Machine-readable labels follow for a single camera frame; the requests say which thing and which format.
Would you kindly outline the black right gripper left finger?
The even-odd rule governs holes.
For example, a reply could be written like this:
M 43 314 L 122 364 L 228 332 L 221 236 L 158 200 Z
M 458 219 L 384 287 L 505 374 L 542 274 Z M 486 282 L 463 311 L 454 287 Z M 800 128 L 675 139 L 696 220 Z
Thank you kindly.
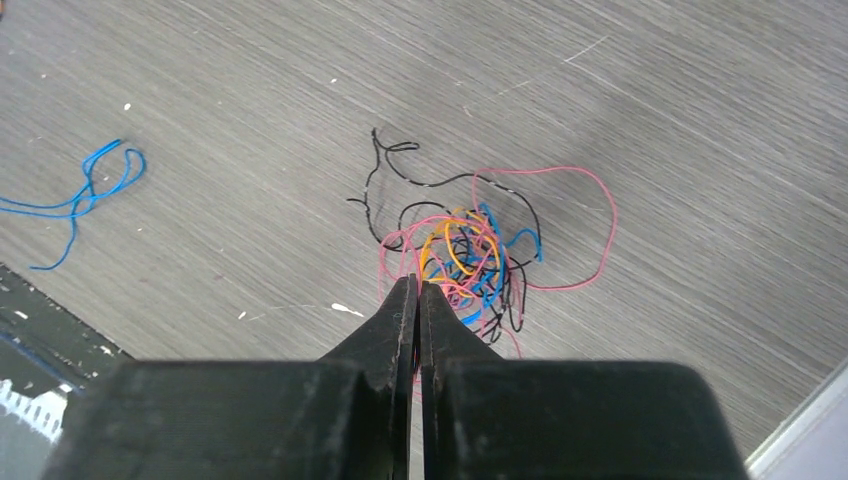
M 47 479 L 405 479 L 418 280 L 312 361 L 132 361 L 97 381 Z

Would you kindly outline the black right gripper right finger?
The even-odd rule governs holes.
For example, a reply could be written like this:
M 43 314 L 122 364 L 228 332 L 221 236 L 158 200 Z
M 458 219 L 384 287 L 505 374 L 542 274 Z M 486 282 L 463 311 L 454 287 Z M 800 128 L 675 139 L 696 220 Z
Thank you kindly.
M 711 387 L 665 361 L 507 360 L 419 296 L 429 479 L 744 479 Z

